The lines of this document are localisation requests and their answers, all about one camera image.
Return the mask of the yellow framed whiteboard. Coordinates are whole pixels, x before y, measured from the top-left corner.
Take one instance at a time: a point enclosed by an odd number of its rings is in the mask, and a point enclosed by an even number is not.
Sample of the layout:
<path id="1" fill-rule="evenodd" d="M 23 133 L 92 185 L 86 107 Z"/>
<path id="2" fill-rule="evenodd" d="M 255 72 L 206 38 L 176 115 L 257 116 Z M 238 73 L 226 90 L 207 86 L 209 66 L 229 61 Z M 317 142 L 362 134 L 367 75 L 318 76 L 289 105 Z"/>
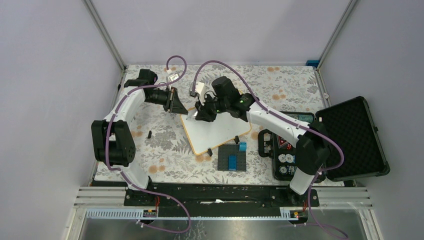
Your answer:
<path id="1" fill-rule="evenodd" d="M 233 141 L 235 136 L 243 136 L 252 130 L 252 125 L 238 118 L 233 118 L 229 113 L 221 113 L 215 121 L 186 120 L 187 115 L 180 119 L 192 152 L 198 156 L 206 153 L 208 149 L 215 149 L 220 145 Z"/>

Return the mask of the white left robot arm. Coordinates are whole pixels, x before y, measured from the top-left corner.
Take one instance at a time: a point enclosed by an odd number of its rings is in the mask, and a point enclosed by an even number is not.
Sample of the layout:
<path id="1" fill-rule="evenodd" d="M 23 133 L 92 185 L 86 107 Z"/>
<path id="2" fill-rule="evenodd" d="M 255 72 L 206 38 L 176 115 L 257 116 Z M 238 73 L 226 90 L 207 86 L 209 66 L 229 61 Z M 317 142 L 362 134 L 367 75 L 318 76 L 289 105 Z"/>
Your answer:
<path id="1" fill-rule="evenodd" d="M 136 145 L 130 123 L 142 103 L 162 106 L 167 113 L 188 114 L 173 86 L 183 74 L 167 70 L 167 80 L 157 84 L 158 75 L 150 69 L 141 69 L 138 78 L 127 80 L 122 95 L 111 112 L 102 120 L 91 124 L 95 159 L 112 171 L 119 173 L 127 187 L 136 192 L 136 199 L 144 206 L 152 204 L 155 192 L 149 188 L 151 178 L 133 164 Z"/>

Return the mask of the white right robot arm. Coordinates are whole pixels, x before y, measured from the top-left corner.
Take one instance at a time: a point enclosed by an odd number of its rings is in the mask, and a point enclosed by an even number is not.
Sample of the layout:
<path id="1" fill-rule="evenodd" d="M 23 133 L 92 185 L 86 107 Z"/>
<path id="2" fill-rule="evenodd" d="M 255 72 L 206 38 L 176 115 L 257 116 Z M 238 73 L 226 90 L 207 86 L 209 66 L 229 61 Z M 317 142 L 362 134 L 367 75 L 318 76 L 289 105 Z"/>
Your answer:
<path id="1" fill-rule="evenodd" d="M 197 121 L 213 122 L 218 114 L 229 113 L 233 118 L 265 127 L 295 148 L 297 169 L 286 198 L 293 206 L 301 205 L 307 199 L 306 191 L 331 153 L 324 125 L 317 121 L 301 121 L 276 111 L 261 103 L 251 91 L 241 93 L 226 76 L 212 82 L 214 96 L 206 93 L 201 82 L 194 81 L 190 87 L 189 95 L 198 98 L 195 104 Z"/>

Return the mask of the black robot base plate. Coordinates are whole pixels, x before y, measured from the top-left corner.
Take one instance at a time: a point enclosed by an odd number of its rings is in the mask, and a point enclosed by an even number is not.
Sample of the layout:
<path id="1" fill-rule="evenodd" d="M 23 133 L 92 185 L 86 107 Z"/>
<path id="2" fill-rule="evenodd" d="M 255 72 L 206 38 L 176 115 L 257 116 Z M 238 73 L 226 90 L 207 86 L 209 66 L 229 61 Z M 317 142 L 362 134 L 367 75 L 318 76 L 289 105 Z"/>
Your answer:
<path id="1" fill-rule="evenodd" d="M 127 189 L 124 206 L 152 207 L 159 217 L 279 217 L 281 208 L 320 205 L 316 190 L 299 195 L 288 186 L 158 183 L 153 193 Z"/>

